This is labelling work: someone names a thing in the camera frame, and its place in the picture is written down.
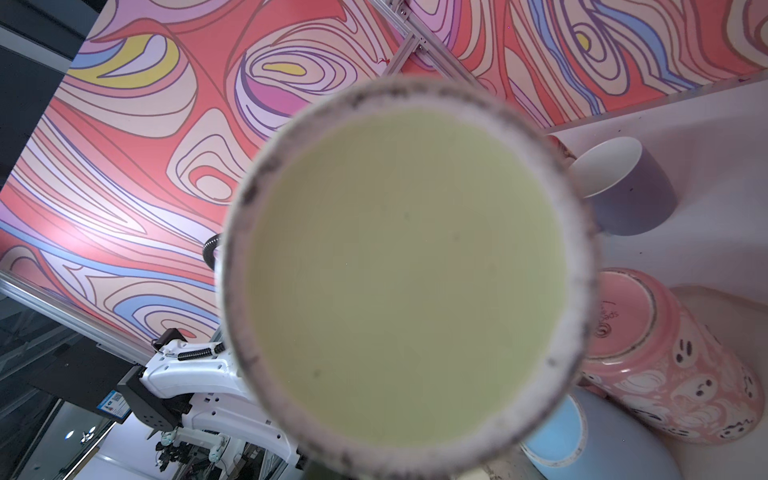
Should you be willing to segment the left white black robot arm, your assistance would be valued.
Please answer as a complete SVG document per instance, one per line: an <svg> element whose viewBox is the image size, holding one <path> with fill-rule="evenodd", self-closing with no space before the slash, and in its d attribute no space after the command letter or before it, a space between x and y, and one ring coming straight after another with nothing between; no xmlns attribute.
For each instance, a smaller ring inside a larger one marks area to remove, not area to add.
<svg viewBox="0 0 768 480"><path fill-rule="evenodd" d="M195 344L176 328L152 342L154 356L132 367L117 391L134 415L161 434L160 447L208 451L223 479L257 461L258 479L299 479L298 444L264 411L222 341Z"/></svg>

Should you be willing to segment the black mug red inside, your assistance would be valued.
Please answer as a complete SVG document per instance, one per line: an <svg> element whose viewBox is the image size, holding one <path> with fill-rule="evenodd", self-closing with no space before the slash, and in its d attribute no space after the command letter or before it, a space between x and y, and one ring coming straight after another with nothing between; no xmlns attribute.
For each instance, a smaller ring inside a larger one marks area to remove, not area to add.
<svg viewBox="0 0 768 480"><path fill-rule="evenodd" d="M546 139L558 151L559 161L564 168L569 168L576 161L576 155L557 136L546 135Z"/></svg>

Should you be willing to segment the purple mug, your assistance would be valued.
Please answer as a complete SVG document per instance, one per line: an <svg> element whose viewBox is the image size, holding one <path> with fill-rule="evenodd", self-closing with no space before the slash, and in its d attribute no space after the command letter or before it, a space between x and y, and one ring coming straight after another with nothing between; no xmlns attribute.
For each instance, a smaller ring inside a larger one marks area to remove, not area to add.
<svg viewBox="0 0 768 480"><path fill-rule="evenodd" d="M678 199L656 159L636 138L607 140L569 167L597 225L616 236L646 233L669 219Z"/></svg>

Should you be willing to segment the beige serving tray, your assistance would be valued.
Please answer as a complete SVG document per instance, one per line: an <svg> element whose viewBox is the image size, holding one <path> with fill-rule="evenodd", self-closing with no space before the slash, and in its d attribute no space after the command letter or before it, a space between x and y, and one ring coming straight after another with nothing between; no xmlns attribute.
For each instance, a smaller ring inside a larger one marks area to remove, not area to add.
<svg viewBox="0 0 768 480"><path fill-rule="evenodd" d="M767 382L767 306L699 285L681 285L672 292L720 342ZM658 438L677 462L685 479L765 479L767 421L740 440L722 446L702 446ZM464 479L539 479L540 473L515 448L508 454L465 473Z"/></svg>

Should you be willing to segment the light blue mug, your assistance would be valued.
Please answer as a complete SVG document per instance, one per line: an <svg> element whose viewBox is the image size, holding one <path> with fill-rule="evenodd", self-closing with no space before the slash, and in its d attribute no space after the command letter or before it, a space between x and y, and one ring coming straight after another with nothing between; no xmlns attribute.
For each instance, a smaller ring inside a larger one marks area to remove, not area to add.
<svg viewBox="0 0 768 480"><path fill-rule="evenodd" d="M671 453L639 421L575 387L522 443L547 479L680 479Z"/></svg>

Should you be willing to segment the light green mug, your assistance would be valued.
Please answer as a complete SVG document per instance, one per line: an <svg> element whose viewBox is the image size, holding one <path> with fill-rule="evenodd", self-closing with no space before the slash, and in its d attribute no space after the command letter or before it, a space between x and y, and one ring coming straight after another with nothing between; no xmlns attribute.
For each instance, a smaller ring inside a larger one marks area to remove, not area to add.
<svg viewBox="0 0 768 480"><path fill-rule="evenodd" d="M421 76L302 110L227 211L222 328L247 388L350 476L441 479L529 436L597 317L595 225L514 109Z"/></svg>

